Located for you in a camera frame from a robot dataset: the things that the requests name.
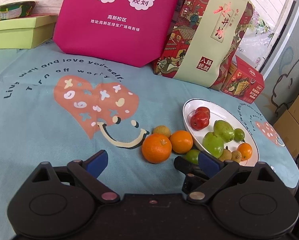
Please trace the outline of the green fruit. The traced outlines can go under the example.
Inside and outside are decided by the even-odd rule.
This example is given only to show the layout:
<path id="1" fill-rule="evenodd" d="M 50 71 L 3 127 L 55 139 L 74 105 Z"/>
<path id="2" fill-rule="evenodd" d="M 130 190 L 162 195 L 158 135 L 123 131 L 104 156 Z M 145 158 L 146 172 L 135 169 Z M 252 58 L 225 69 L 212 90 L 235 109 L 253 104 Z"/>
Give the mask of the green fruit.
<path id="1" fill-rule="evenodd" d="M 223 154 L 224 141 L 214 132 L 206 133 L 203 137 L 202 145 L 215 158 L 219 158 Z"/>
<path id="2" fill-rule="evenodd" d="M 235 132 L 233 127 L 224 120 L 217 120 L 213 125 L 213 132 L 222 138 L 225 143 L 233 141 Z"/>

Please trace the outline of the small green lime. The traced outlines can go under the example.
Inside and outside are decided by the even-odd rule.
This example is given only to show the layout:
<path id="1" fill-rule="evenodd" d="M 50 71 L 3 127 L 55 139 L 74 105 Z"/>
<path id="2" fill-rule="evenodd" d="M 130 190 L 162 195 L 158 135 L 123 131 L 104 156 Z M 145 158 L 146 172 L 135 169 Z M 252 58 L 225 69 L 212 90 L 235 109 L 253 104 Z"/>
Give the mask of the small green lime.
<path id="1" fill-rule="evenodd" d="M 240 128 L 234 129 L 234 141 L 241 142 L 244 140 L 245 140 L 245 132 Z"/>
<path id="2" fill-rule="evenodd" d="M 186 161 L 198 165 L 198 157 L 199 157 L 200 151 L 193 149 L 188 151 L 183 157 Z"/>

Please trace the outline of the red wax apple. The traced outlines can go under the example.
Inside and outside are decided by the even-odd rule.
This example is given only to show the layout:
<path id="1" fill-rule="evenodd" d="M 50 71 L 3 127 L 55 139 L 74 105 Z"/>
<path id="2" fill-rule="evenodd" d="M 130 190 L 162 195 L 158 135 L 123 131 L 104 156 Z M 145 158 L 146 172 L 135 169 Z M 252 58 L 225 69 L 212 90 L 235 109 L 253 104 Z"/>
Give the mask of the red wax apple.
<path id="1" fill-rule="evenodd" d="M 194 130 L 200 131 L 202 129 L 205 129 L 207 126 L 209 126 L 209 120 L 210 120 L 209 115 L 203 111 L 200 111 L 195 113 L 190 118 L 190 125 Z"/>
<path id="2" fill-rule="evenodd" d="M 200 113 L 200 112 L 206 114 L 208 116 L 208 118 L 210 118 L 210 110 L 207 107 L 198 107 L 196 109 L 195 113 L 197 114 L 197 113 Z"/>

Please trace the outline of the large orange front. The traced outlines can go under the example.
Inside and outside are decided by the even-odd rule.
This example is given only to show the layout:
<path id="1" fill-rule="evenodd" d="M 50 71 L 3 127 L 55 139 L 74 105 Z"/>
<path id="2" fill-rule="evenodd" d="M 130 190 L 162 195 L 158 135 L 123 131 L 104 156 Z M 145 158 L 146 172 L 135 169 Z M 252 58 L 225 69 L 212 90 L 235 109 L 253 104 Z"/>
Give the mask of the large orange front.
<path id="1" fill-rule="evenodd" d="M 166 161 L 172 152 L 172 144 L 167 136 L 159 133 L 149 135 L 141 146 L 143 157 L 150 163 Z"/>

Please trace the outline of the small green lime on plate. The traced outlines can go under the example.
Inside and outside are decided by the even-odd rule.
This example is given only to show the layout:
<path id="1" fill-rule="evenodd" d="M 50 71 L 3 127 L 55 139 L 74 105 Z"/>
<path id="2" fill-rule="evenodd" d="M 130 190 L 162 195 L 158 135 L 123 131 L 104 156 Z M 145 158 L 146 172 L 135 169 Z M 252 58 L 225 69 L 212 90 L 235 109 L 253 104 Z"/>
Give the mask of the small green lime on plate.
<path id="1" fill-rule="evenodd" d="M 234 129 L 234 141 L 241 142 L 244 140 L 245 140 L 245 132 L 240 128 Z"/>

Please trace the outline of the white oval plate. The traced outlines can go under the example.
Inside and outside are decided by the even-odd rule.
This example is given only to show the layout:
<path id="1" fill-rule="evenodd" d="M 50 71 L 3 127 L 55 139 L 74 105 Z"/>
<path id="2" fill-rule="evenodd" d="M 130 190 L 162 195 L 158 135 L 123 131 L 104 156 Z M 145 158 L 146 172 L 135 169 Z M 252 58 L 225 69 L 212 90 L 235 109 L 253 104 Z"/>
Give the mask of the white oval plate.
<path id="1" fill-rule="evenodd" d="M 210 110 L 209 125 L 200 131 L 196 131 L 195 129 L 193 129 L 190 124 L 190 119 L 195 114 L 195 111 L 198 107 L 207 107 Z M 219 105 L 203 99 L 190 99 L 186 101 L 186 103 L 184 103 L 182 107 L 182 117 L 185 129 L 192 135 L 193 142 L 199 150 L 206 151 L 207 153 L 211 154 L 210 151 L 208 151 L 202 144 L 203 138 L 208 132 L 213 132 L 213 124 L 215 121 L 223 120 L 228 122 L 233 128 L 242 129 L 245 133 L 244 141 L 252 148 L 251 158 L 245 161 L 241 161 L 240 165 L 246 167 L 254 167 L 255 164 L 260 160 L 258 147 L 251 133 L 236 117 L 234 117 L 230 112 L 220 107 Z"/>

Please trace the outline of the green fruit on plate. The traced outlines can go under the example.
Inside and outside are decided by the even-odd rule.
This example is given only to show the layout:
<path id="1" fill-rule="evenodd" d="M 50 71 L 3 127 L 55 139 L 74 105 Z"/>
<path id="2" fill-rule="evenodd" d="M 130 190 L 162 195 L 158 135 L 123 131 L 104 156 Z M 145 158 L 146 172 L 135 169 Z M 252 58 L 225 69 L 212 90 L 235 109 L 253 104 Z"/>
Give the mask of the green fruit on plate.
<path id="1" fill-rule="evenodd" d="M 213 132 L 222 138 L 225 143 L 233 141 L 235 132 L 233 127 L 224 120 L 217 120 L 213 125 Z"/>

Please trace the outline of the cardboard box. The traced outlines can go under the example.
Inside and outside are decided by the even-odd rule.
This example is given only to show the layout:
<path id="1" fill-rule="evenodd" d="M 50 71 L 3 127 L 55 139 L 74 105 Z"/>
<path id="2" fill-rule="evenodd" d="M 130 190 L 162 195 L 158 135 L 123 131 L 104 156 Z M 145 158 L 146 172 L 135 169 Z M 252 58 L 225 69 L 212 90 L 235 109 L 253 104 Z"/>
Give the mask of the cardboard box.
<path id="1" fill-rule="evenodd" d="M 299 95 L 294 103 L 274 123 L 274 129 L 283 140 L 290 155 L 299 155 Z"/>

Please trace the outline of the teal printed tablecloth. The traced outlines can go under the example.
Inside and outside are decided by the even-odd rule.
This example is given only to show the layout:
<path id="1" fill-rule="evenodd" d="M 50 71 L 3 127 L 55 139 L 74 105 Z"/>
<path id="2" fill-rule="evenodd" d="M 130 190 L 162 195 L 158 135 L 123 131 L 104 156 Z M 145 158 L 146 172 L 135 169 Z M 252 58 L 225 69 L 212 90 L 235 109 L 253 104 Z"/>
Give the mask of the teal printed tablecloth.
<path id="1" fill-rule="evenodd" d="M 100 181 L 118 194 L 176 193 L 184 176 L 173 167 L 173 159 L 150 164 L 140 149 L 118 148 L 101 132 L 89 138 L 80 124 L 55 99 L 54 88 L 67 75 L 99 83 L 118 82 L 139 97 L 139 106 L 129 119 L 108 128 L 122 142 L 134 140 L 142 129 L 159 125 L 171 131 L 184 128 L 182 106 L 192 98 L 216 103 L 240 120 L 256 141 L 261 161 L 275 169 L 289 188 L 296 187 L 299 169 L 288 150 L 265 137 L 256 126 L 266 118 L 255 104 L 192 83 L 154 75 L 149 66 L 136 68 L 62 53 L 52 42 L 30 50 L 0 50 L 0 239 L 14 231 L 6 210 L 9 201 L 42 161 L 63 166 L 85 160 L 106 150 L 109 164 Z"/>

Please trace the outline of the red wax apple on plate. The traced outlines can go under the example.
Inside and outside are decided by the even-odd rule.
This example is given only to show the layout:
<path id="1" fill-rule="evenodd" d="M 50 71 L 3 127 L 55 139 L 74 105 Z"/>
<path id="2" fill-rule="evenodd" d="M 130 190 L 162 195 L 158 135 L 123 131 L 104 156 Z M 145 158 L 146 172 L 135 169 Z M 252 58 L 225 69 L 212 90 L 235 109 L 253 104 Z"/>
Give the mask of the red wax apple on plate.
<path id="1" fill-rule="evenodd" d="M 208 118 L 210 118 L 210 110 L 207 107 L 198 107 L 196 109 L 195 113 L 197 114 L 197 113 L 200 113 L 200 112 L 206 114 L 208 116 Z"/>

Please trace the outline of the red cracker box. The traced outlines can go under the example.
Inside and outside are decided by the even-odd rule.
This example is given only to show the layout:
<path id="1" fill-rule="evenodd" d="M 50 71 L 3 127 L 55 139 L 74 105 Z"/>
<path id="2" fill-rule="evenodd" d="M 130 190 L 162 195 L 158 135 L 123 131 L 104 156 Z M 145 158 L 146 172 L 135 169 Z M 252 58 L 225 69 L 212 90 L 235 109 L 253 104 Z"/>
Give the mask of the red cracker box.
<path id="1" fill-rule="evenodd" d="M 252 104 L 264 89 L 263 76 L 251 65 L 235 56 L 221 91 L 246 103 Z"/>

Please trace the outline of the light green box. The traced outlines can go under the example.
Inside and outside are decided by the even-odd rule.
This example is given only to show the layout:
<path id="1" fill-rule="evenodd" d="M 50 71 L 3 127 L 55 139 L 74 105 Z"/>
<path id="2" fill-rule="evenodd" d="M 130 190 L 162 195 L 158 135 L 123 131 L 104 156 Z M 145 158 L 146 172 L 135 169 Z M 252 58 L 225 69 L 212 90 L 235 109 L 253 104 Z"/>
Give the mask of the light green box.
<path id="1" fill-rule="evenodd" d="M 58 15 L 33 15 L 0 21 L 0 49 L 32 49 L 53 37 Z"/>

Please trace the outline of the red green liquor gift bag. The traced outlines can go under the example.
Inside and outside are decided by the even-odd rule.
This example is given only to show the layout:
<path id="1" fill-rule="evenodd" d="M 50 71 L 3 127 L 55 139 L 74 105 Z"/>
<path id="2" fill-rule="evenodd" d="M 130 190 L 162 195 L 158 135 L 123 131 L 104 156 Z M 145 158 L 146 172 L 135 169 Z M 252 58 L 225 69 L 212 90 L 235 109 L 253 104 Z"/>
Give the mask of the red green liquor gift bag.
<path id="1" fill-rule="evenodd" d="M 154 74 L 220 90 L 253 13 L 250 0 L 184 0 Z"/>

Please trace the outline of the green patterned bowl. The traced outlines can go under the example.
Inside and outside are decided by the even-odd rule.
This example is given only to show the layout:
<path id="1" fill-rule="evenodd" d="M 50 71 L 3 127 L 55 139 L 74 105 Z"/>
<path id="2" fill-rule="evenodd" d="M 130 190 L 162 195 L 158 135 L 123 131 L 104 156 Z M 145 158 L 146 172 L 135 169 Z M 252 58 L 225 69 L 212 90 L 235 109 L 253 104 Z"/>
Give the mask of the green patterned bowl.
<path id="1" fill-rule="evenodd" d="M 0 21 L 30 16 L 35 6 L 35 1 L 21 1 L 0 5 Z"/>

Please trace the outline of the magenta tote bag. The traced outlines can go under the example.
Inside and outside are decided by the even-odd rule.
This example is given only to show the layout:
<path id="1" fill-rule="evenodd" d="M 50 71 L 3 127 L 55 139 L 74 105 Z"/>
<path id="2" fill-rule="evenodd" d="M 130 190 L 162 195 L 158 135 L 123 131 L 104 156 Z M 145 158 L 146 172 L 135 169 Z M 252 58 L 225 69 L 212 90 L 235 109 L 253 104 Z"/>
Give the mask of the magenta tote bag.
<path id="1" fill-rule="evenodd" d="M 63 0 L 53 40 L 66 54 L 142 67 L 160 57 L 178 0 Z"/>

